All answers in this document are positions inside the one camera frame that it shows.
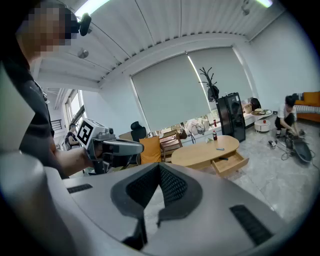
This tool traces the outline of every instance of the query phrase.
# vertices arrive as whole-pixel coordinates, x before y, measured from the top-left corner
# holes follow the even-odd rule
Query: sofa
[[[297,118],[306,119],[320,123],[320,114],[315,112],[301,113],[299,106],[320,107],[320,92],[304,92],[303,100],[297,99],[295,101],[297,105]]]

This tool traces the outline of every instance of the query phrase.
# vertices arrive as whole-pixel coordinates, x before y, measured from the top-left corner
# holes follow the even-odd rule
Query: black cabinet
[[[231,93],[218,99],[216,104],[223,135],[230,135],[239,142],[246,139],[245,119],[239,93]]]

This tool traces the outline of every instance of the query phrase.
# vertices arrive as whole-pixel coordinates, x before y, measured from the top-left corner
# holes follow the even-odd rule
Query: corrugated white ceiling
[[[86,0],[62,2],[75,11]],[[243,0],[110,0],[91,15],[92,32],[44,58],[38,77],[57,74],[93,84],[129,58],[175,38],[226,33],[251,40],[284,11],[273,2],[265,8],[249,0],[250,13],[244,16]],[[87,58],[77,57],[81,49],[89,51]]]

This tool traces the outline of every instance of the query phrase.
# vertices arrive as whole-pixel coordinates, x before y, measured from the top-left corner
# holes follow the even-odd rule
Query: metal railing
[[[61,119],[51,121],[51,126],[54,131],[61,130]]]

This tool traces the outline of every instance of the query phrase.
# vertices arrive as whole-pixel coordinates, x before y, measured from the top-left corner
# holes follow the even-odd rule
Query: person
[[[66,135],[70,145],[70,149],[80,148],[80,143],[76,138],[75,131],[76,131],[76,124],[72,122],[69,125],[69,131]]]
[[[276,136],[281,134],[281,129],[286,128],[286,134],[292,132],[297,136],[297,110],[295,107],[296,100],[292,96],[285,97],[285,103],[281,104],[278,115],[275,119],[275,127],[277,129]]]
[[[74,37],[78,32],[77,17],[58,2],[37,2],[31,7],[20,27],[6,34],[4,43],[8,47],[2,53],[6,73],[35,113],[19,149],[39,159],[44,166],[57,169],[60,177],[66,179],[93,163],[84,147],[56,149],[46,95],[33,79],[30,65],[42,53],[51,52]]]

